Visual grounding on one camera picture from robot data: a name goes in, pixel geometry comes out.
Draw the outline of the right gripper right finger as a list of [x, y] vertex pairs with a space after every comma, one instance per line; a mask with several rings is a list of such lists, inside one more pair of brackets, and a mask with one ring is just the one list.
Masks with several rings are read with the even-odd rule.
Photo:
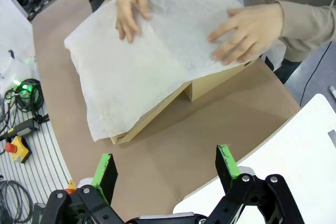
[[228, 145], [217, 145], [215, 166], [225, 196], [207, 223], [236, 223], [246, 206], [257, 207], [265, 223], [304, 223], [283, 176], [271, 174], [262, 180], [242, 173]]

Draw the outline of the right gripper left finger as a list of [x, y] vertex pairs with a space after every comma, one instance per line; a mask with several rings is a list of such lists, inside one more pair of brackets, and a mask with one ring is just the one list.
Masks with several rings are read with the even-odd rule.
[[94, 223], [124, 223], [111, 207], [117, 177], [113, 155], [103, 154], [91, 184], [71, 192], [63, 189], [50, 194], [46, 223], [78, 223], [85, 218]]

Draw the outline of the person's left hand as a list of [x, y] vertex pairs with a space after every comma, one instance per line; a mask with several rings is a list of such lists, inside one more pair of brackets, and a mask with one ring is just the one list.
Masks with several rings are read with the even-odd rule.
[[229, 38], [213, 52], [224, 65], [243, 63], [277, 40], [283, 29], [283, 10], [278, 3], [229, 9], [229, 19], [210, 33], [214, 42], [230, 32]]

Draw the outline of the person's right hand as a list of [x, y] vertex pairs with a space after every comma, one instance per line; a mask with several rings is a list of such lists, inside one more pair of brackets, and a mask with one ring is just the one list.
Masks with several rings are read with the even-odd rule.
[[116, 30], [119, 32], [119, 39], [127, 39], [128, 43], [133, 42], [134, 35], [140, 35], [141, 29], [133, 17], [133, 8], [138, 7], [143, 18], [151, 17], [148, 0], [115, 0], [117, 8]]

